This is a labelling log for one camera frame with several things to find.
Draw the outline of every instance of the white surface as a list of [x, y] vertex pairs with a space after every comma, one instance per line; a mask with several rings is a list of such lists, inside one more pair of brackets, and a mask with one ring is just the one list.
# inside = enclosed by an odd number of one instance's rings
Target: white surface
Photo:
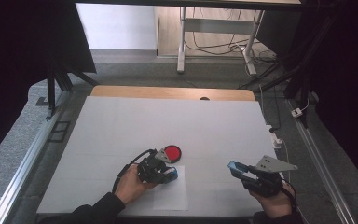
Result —
[[186, 168], [188, 210], [153, 210], [149, 190], [122, 216], [238, 217], [259, 203], [231, 176], [230, 161], [276, 158], [258, 102], [88, 97], [37, 213], [94, 204], [141, 152], [177, 145]]
[[157, 49], [154, 7], [76, 4], [90, 49]]
[[175, 168], [178, 172], [177, 179], [154, 187], [153, 210], [188, 210], [185, 166]]

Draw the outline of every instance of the white tabletop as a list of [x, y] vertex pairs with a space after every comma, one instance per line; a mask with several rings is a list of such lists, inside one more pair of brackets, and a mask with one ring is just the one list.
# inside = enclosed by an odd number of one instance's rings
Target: white tabletop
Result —
[[90, 96], [37, 213], [96, 203], [126, 163], [168, 145], [182, 149], [175, 164], [185, 170], [182, 182], [168, 185], [179, 188], [187, 208], [161, 210], [154, 204], [161, 195], [151, 189], [121, 216], [243, 217], [261, 210], [227, 168], [230, 161], [256, 165], [264, 155], [276, 158], [258, 102]]

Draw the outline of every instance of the person's left hand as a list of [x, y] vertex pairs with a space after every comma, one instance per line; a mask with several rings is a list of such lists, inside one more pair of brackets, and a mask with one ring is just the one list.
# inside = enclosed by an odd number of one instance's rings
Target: person's left hand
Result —
[[114, 193], [124, 204], [129, 204], [156, 185], [154, 183], [142, 183], [138, 176], [138, 165], [132, 165], [121, 177]]

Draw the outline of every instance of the wooden floor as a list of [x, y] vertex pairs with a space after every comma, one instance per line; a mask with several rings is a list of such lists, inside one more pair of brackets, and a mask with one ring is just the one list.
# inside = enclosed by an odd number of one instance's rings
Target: wooden floor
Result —
[[[180, 41], [180, 8], [179, 7], [156, 7], [158, 17], [158, 56], [177, 56]], [[222, 9], [222, 8], [200, 8], [188, 7], [186, 9], [187, 18], [199, 19], [216, 19], [216, 20], [242, 20], [252, 21], [255, 12], [253, 10], [240, 9]], [[186, 32], [185, 55], [191, 56], [220, 56], [220, 57], [242, 57], [239, 49], [230, 51], [230, 47], [237, 44], [244, 45], [247, 43], [248, 35], [228, 35], [228, 34], [206, 34]], [[263, 44], [256, 43], [253, 46], [255, 55], [261, 51], [266, 52]], [[220, 46], [215, 48], [204, 48], [210, 46]]]

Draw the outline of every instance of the white desk leg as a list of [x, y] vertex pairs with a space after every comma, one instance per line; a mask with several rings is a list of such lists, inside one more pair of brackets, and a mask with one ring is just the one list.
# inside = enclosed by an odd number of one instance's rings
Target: white desk leg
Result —
[[258, 30], [258, 27], [260, 25], [263, 13], [264, 13], [264, 10], [259, 11], [257, 17], [255, 18], [255, 24], [254, 24], [253, 30], [251, 32], [251, 35], [249, 36], [249, 42], [246, 45], [246, 48], [242, 49], [242, 55], [243, 55], [243, 58], [246, 61], [246, 66], [247, 66], [249, 74], [251, 76], [257, 74], [257, 72], [255, 71], [255, 66], [254, 66], [254, 64], [252, 62], [251, 50], [252, 50], [252, 45], [253, 45], [253, 43], [255, 41], [255, 35], [257, 34], [257, 30]]
[[185, 20], [186, 20], [186, 8], [181, 7], [180, 23], [181, 23], [181, 36], [179, 43], [178, 53], [178, 67], [177, 73], [183, 74], [185, 72]]

